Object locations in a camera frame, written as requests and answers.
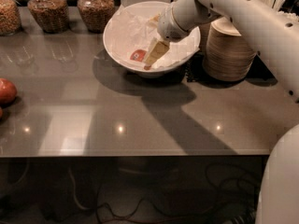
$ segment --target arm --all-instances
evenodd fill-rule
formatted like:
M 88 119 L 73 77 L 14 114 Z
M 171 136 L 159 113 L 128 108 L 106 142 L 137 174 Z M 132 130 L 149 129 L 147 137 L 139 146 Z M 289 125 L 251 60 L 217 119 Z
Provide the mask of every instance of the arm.
M 179 41 L 198 24 L 213 21 L 219 16 L 232 21 L 298 103 L 299 24 L 291 23 L 259 0 L 177 0 L 161 15 L 158 33 L 164 39 Z

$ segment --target red tomato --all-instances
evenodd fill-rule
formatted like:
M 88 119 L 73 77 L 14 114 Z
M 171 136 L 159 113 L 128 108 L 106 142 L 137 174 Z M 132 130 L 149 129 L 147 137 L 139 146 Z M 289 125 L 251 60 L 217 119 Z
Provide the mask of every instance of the red tomato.
M 0 105 L 13 102 L 17 95 L 16 86 L 5 78 L 0 78 Z

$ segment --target gray countertop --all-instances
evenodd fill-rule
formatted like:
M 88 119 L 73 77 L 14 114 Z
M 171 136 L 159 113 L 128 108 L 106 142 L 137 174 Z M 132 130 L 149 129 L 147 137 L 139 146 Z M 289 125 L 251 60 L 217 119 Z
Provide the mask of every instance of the gray countertop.
M 21 7 L 23 31 L 0 37 L 1 77 L 19 91 L 2 157 L 267 155 L 299 123 L 279 83 L 146 80 L 111 61 L 75 7 L 70 19 L 48 35 Z

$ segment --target jar of beans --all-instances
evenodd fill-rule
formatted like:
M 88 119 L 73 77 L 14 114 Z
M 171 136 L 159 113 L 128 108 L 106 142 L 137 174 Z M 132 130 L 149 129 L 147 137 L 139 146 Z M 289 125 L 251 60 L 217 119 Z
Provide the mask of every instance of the jar of beans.
M 45 33 L 57 34 L 69 27 L 66 0 L 29 0 L 28 9 Z
M 13 35 L 20 29 L 20 12 L 15 0 L 0 0 L 0 35 Z
M 114 0 L 78 0 L 78 11 L 87 29 L 93 33 L 103 33 L 114 14 Z

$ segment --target spice jar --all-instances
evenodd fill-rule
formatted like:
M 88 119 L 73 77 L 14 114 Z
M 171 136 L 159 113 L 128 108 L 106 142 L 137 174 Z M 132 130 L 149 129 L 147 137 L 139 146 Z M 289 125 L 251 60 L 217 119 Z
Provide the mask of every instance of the spice jar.
M 20 12 L 15 0 L 0 0 L 0 35 L 12 35 L 20 29 Z
M 87 29 L 93 33 L 103 33 L 114 14 L 114 0 L 78 0 L 78 11 Z
M 29 0 L 28 9 L 45 33 L 57 34 L 68 29 L 66 0 Z

